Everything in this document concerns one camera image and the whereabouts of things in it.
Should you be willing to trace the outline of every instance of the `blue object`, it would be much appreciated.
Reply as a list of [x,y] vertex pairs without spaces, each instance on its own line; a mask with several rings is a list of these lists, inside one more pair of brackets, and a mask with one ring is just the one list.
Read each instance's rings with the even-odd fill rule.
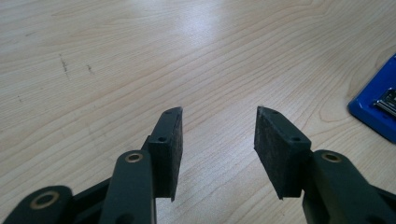
[[379,70],[367,86],[348,104],[349,112],[367,126],[396,143],[396,117],[377,106],[389,90],[396,89],[396,54]]

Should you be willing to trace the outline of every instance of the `black object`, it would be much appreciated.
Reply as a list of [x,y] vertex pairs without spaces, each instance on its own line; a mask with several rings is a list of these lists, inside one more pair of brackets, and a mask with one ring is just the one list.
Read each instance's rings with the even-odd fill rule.
[[4,223],[156,223],[155,198],[175,199],[182,152],[182,108],[176,107],[163,112],[142,150],[119,156],[111,178],[75,196],[65,186],[40,189]]
[[395,195],[371,186],[349,159],[311,142],[279,112],[257,109],[255,150],[279,199],[300,197],[308,223],[396,223]]

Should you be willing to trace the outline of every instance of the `table top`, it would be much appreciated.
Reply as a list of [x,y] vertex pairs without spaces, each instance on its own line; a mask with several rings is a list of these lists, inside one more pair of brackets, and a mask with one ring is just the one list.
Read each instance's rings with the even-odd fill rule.
[[396,146],[347,103],[396,52],[396,1],[0,3],[0,220],[29,193],[79,193],[182,106],[176,200],[158,223],[306,223],[253,150],[256,108],[283,113],[396,193]]

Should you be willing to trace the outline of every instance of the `wood grain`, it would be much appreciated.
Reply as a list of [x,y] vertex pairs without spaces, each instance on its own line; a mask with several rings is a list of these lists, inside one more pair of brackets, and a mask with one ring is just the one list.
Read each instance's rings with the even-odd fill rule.
[[159,223],[305,223],[253,150],[257,105],[396,193],[396,147],[347,112],[396,52],[395,11],[393,0],[2,1],[0,221],[36,189],[108,178],[179,105],[177,197],[157,200]]

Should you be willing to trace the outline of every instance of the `stain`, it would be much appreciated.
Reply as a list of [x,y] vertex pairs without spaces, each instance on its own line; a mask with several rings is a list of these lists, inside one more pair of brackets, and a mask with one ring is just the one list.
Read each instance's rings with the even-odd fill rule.
[[64,68],[64,73],[66,74],[67,79],[70,80],[69,74],[67,73],[67,63],[64,60],[64,58],[62,57],[62,54],[59,54],[59,57],[61,58],[61,63],[62,63],[62,67]]
[[36,31],[34,31],[34,32],[32,32],[32,33],[29,33],[29,34],[27,34],[27,35],[25,35],[25,36],[33,35],[33,34],[35,34],[35,33],[36,33]]
[[95,73],[92,71],[92,67],[89,64],[87,64],[87,67],[88,67],[88,71],[90,72],[90,74],[95,75]]

